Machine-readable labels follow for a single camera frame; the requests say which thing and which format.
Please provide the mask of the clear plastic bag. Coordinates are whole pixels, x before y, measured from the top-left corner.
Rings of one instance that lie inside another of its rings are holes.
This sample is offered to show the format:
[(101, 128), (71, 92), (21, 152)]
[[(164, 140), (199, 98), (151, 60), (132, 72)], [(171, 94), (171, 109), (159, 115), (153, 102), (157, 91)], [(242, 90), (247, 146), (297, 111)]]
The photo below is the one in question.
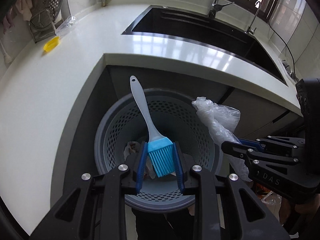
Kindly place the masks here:
[(240, 144), (240, 140), (234, 135), (241, 116), (238, 109), (218, 105), (205, 97), (198, 97), (191, 104), (200, 121), (208, 128), (214, 143), (219, 147), (225, 141)]

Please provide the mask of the red white snack wrapper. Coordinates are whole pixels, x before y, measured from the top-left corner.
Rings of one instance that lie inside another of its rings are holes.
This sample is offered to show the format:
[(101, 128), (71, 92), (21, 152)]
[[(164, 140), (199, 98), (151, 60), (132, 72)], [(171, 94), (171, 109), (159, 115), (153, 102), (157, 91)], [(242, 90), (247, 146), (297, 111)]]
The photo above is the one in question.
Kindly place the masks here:
[[(140, 150), (139, 142), (129, 141), (124, 148), (124, 160), (126, 160), (129, 155), (133, 153), (138, 153), (139, 150)], [(150, 157), (147, 155), (145, 171), (144, 171), (144, 179), (155, 179), (155, 178), (156, 178), (156, 172), (153, 169), (153, 165)]]

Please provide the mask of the blue silicone basting brush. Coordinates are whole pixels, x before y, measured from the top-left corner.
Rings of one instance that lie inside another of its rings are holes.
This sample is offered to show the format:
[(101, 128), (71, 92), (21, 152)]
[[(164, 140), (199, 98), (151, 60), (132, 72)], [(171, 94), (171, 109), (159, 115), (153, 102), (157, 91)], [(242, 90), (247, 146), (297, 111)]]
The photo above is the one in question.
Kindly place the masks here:
[(130, 76), (130, 88), (133, 98), (146, 122), (149, 133), (147, 152), (158, 177), (167, 176), (175, 172), (172, 157), (173, 142), (163, 136), (156, 128), (151, 118), (144, 90), (138, 79)]

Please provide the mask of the grey perforated trash basket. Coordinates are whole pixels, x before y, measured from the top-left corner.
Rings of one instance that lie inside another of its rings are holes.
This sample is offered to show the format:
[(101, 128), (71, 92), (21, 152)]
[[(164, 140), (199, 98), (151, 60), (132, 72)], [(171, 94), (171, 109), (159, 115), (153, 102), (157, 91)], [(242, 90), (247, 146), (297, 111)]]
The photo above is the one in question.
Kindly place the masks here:
[[(178, 92), (146, 89), (143, 108), (132, 94), (119, 99), (103, 116), (95, 136), (94, 157), (99, 174), (125, 163), (128, 142), (147, 142), (148, 149), (171, 147), (178, 143), (182, 153), (195, 165), (219, 174), (223, 153), (201, 122), (192, 99)], [(144, 212), (174, 212), (195, 203), (184, 196), (173, 174), (145, 178), (137, 195), (126, 195), (125, 203)]]

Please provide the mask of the black kitchen sink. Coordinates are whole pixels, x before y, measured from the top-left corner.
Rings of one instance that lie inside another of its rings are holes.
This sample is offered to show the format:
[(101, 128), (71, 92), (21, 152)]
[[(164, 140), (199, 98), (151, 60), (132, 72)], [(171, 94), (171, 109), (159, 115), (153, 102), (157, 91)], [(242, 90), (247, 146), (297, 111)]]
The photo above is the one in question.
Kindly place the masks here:
[(252, 35), (221, 20), (171, 7), (147, 7), (123, 32), (186, 41), (232, 55), (286, 83), (275, 61)]

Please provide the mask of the white bottle brush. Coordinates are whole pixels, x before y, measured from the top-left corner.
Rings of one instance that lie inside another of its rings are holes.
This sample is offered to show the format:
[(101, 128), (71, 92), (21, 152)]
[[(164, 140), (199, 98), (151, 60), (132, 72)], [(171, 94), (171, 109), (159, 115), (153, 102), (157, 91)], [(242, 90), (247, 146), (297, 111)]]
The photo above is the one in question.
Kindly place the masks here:
[(11, 63), (11, 62), (12, 62), (12, 58), (11, 58), (11, 56), (7, 53), (7, 51), (5, 50), (5, 48), (4, 48), (4, 46), (3, 46), (3, 44), (2, 44), (1, 41), (0, 41), (0, 45), (1, 45), (1, 48), (2, 48), (2, 50), (3, 50), (4, 62), (5, 62), (6, 64)]

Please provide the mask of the clear plastic jar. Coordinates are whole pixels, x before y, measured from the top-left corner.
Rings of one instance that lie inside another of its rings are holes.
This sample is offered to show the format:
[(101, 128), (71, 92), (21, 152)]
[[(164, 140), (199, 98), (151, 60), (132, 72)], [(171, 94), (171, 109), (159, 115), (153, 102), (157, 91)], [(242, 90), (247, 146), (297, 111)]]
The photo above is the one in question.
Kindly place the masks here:
[(57, 29), (56, 36), (64, 37), (70, 33), (78, 23), (78, 18), (76, 16), (69, 16)]

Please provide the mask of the steel dish rack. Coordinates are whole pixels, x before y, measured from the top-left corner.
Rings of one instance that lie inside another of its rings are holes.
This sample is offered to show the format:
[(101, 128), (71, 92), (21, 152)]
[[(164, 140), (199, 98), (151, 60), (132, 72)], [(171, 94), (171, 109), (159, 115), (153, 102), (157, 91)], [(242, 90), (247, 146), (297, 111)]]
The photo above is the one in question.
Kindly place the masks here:
[(35, 43), (55, 35), (55, 21), (61, 15), (61, 9), (43, 8), (31, 9), (31, 19), (28, 27)]

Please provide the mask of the purple knitted cloth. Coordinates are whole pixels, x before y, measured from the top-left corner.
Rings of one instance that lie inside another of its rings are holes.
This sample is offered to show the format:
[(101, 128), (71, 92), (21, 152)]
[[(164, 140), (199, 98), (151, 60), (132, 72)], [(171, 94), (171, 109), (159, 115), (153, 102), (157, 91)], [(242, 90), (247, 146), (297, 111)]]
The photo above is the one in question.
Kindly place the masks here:
[(14, 27), (15, 24), (13, 22), (13, 15), (14, 11), (13, 8), (10, 7), (9, 11), (5, 14), (3, 20), (2, 20), (2, 25), (3, 25), (3, 34), (7, 32), (11, 27)]

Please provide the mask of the beige hanging cloth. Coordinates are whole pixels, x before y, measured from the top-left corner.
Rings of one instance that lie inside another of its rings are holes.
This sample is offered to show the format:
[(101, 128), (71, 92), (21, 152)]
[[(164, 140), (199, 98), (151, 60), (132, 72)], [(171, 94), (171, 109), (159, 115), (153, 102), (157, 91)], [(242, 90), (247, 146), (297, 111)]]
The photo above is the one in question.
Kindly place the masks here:
[(32, 17), (31, 9), (33, 7), (32, 0), (17, 0), (15, 5), (23, 20), (30, 21)]

